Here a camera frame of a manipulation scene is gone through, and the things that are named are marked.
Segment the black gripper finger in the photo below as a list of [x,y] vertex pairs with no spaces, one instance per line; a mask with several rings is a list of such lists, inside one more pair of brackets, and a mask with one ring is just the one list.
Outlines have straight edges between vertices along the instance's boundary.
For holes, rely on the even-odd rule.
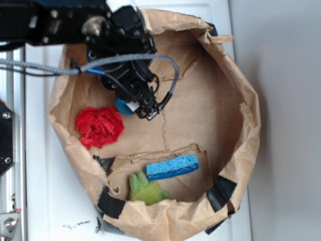
[[159,103],[155,96],[143,101],[143,116],[147,120],[152,120],[159,114]]
[[146,118],[145,106],[137,101],[127,103],[127,107],[135,113],[139,118]]

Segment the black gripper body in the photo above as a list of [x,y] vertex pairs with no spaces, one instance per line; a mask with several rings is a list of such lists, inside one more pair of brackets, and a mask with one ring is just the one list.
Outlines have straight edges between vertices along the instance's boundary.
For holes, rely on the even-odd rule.
[[155,77],[149,69],[150,64],[150,60],[137,60],[104,65],[101,69],[105,75],[101,82],[126,103],[157,104],[153,88],[148,85]]

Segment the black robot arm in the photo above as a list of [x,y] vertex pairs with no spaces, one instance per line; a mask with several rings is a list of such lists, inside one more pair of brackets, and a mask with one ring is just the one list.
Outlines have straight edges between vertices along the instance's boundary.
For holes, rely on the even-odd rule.
[[[144,18],[132,5],[112,10],[106,1],[1,1],[1,51],[33,46],[80,44],[87,46],[89,62],[127,54],[153,54],[153,38]],[[156,75],[150,60],[123,60],[92,67],[102,85],[140,118],[159,112]]]

